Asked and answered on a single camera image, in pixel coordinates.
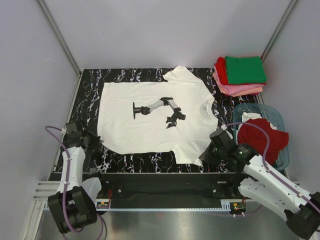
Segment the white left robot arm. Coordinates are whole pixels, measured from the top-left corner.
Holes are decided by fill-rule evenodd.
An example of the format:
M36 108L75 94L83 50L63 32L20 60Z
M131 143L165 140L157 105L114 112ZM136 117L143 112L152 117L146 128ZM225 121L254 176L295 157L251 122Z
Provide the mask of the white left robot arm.
M107 184L97 173L83 180L84 161L88 155L97 153L101 138L80 121L68 122L59 130L64 133L63 139L52 132L54 126L44 129L58 141L63 157L59 186L47 200L49 210L62 235L80 233L84 227L97 222L95 200L108 193Z

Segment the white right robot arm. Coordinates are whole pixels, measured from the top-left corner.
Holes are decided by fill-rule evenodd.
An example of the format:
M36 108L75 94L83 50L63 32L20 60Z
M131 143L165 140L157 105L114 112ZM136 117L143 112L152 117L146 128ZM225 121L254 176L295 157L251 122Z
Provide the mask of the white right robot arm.
M309 240L320 230L320 193L310 193L275 170L264 157L246 143L237 145L227 131L210 134L210 143L201 160L226 160L235 173L227 185L228 195L241 195L280 216L298 237Z

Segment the white printed t shirt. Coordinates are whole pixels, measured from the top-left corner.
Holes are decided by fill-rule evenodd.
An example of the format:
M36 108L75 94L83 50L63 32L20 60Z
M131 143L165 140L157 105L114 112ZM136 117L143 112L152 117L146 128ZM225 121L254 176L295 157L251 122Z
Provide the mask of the white printed t shirt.
M218 127L212 111L215 101L204 82L186 67L178 66L162 82L110 82L102 89L97 134L103 145L118 154L173 152L177 164L201 166L200 155ZM168 122L173 115L164 105L149 114L133 109L172 98L185 119Z

